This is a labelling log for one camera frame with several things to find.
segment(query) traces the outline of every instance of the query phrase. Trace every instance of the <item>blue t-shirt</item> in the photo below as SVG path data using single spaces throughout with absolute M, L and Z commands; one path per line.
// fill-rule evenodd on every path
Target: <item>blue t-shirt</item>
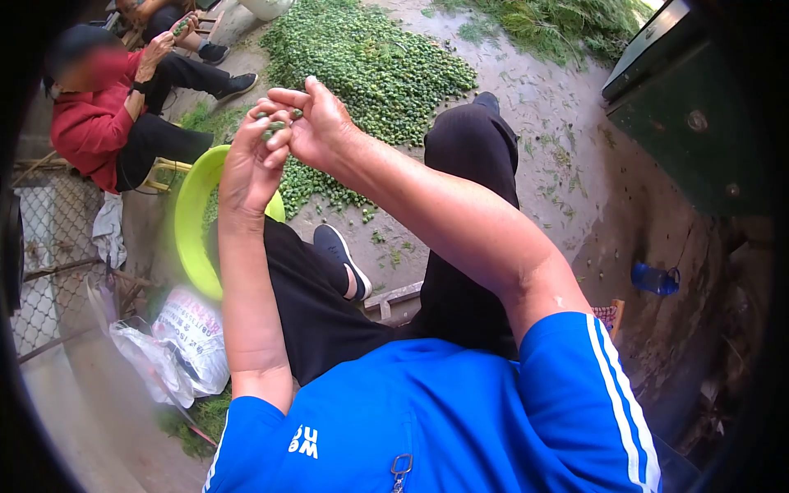
M 302 388 L 287 416 L 230 403 L 204 491 L 660 491 L 641 407 L 602 324 L 555 314 L 520 363 L 390 342 Z

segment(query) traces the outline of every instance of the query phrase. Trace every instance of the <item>white stripe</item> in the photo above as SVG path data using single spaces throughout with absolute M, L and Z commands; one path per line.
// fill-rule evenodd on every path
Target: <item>white stripe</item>
M 652 433 L 649 432 L 644 419 L 644 412 L 630 389 L 630 380 L 627 379 L 627 375 L 622 371 L 622 365 L 619 364 L 619 354 L 608 337 L 608 331 L 602 330 L 602 323 L 599 320 L 597 320 L 596 326 L 597 330 L 603 335 L 603 347 L 608 359 L 611 361 L 611 366 L 614 368 L 616 381 L 619 383 L 625 399 L 630 403 L 630 419 L 633 420 L 638 430 L 638 441 L 641 442 L 641 448 L 646 452 L 646 485 L 650 490 L 657 491 L 658 483 L 660 482 L 660 466 L 657 463 L 657 453 L 652 442 Z
M 603 356 L 603 350 L 600 348 L 600 341 L 597 340 L 597 330 L 594 321 L 594 316 L 590 314 L 586 315 L 586 329 L 589 332 L 589 341 L 592 343 L 592 350 L 594 351 L 595 358 L 597 358 L 597 364 L 600 366 L 600 374 L 603 376 L 605 389 L 608 391 L 608 397 L 611 399 L 611 404 L 614 409 L 616 425 L 619 427 L 619 434 L 622 436 L 622 445 L 625 447 L 625 452 L 627 453 L 627 478 L 631 483 L 640 486 L 644 492 L 649 493 L 646 484 L 643 484 L 638 478 L 638 450 L 636 450 L 636 444 L 633 442 L 633 436 L 630 433 L 630 423 L 627 422 L 627 418 L 625 417 L 622 399 L 619 397 L 619 392 L 616 391 L 614 378 L 611 376 L 608 362 Z
M 203 485 L 203 493 L 206 493 L 206 491 L 208 491 L 208 489 L 211 487 L 211 478 L 216 474 L 216 461 L 219 459 L 219 451 L 222 449 L 222 441 L 225 439 L 225 431 L 227 431 L 227 419 L 229 417 L 230 410 L 228 409 L 227 414 L 225 415 L 225 429 L 222 430 L 222 436 L 219 438 L 219 445 L 216 446 L 214 461 L 211 463 L 211 468 L 208 470 L 208 477 L 205 479 L 205 484 Z

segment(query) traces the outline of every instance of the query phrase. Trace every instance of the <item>black sneaker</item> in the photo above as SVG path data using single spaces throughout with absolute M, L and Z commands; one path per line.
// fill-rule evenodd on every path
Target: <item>black sneaker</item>
M 224 62 L 227 55 L 230 54 L 230 48 L 209 43 L 200 49 L 197 54 L 203 59 L 203 63 L 208 65 L 219 65 Z
M 227 87 L 216 93 L 214 97 L 221 103 L 232 96 L 244 94 L 255 87 L 257 80 L 258 76 L 256 73 L 245 73 L 244 75 L 231 77 L 227 81 Z
M 481 92 L 479 96 L 474 98 L 472 104 L 480 104 L 493 111 L 493 113 L 499 114 L 499 100 L 492 92 Z
M 356 278 L 356 294 L 351 301 L 362 301 L 372 294 L 372 284 L 364 272 L 361 271 L 350 258 L 348 244 L 339 231 L 328 224 L 320 224 L 312 233 L 312 244 L 316 252 L 323 258 L 331 262 L 340 262 L 350 267 L 353 276 Z

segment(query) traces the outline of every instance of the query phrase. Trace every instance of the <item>white cloth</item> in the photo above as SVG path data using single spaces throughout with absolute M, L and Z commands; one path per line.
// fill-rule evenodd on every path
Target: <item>white cloth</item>
M 121 220 L 123 219 L 123 200 L 113 193 L 104 193 L 104 205 L 93 221 L 92 241 L 99 249 L 99 256 L 117 269 L 126 261 L 126 247 L 123 245 Z

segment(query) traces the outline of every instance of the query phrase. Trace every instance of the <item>hand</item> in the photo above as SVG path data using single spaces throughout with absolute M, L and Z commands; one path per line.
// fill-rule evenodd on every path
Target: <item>hand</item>
M 252 108 L 241 123 L 225 158 L 219 182 L 219 225 L 224 231 L 260 233 L 265 210 L 279 187 L 282 165 L 290 149 L 290 114 L 280 110 L 270 117 L 255 119 L 263 106 Z M 285 128 L 263 142 L 270 121 L 284 121 Z
M 197 15 L 194 12 L 187 12 L 186 15 L 178 19 L 178 22 L 170 27 L 170 32 L 172 32 L 173 35 L 175 35 L 175 32 L 178 29 L 178 25 L 181 23 L 181 21 L 186 21 L 186 25 L 181 28 L 181 32 L 175 36 L 175 43 L 181 42 L 186 36 L 195 32 L 197 25 L 200 23 L 197 20 Z
M 304 117 L 293 124 L 290 151 L 307 166 L 331 174 L 335 164 L 342 160 L 342 153 L 351 150 L 354 141 L 364 133 L 353 124 L 342 101 L 315 77 L 307 77 L 305 87 L 307 93 L 269 89 L 269 104 L 265 106 L 277 110 L 296 107 L 304 111 Z
M 143 51 L 143 56 L 140 59 L 140 66 L 137 67 L 137 73 L 134 80 L 137 82 L 146 82 L 153 78 L 156 71 L 156 66 L 166 57 L 168 53 L 173 50 L 175 45 L 175 38 L 173 33 L 165 31 L 156 36 Z

